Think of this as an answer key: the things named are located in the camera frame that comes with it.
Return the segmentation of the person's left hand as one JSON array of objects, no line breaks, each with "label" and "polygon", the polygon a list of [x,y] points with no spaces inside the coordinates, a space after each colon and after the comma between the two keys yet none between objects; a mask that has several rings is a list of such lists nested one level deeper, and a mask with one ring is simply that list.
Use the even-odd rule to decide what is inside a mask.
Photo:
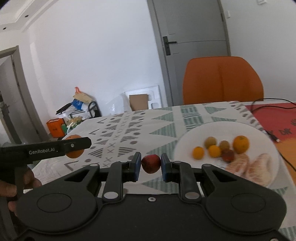
[{"label": "person's left hand", "polygon": [[18,191],[23,193],[24,189],[35,189],[42,186],[41,181],[35,177],[29,166],[26,166],[22,175],[18,176],[16,184],[19,184],[20,187],[1,180],[1,197],[13,198],[18,194]]}]

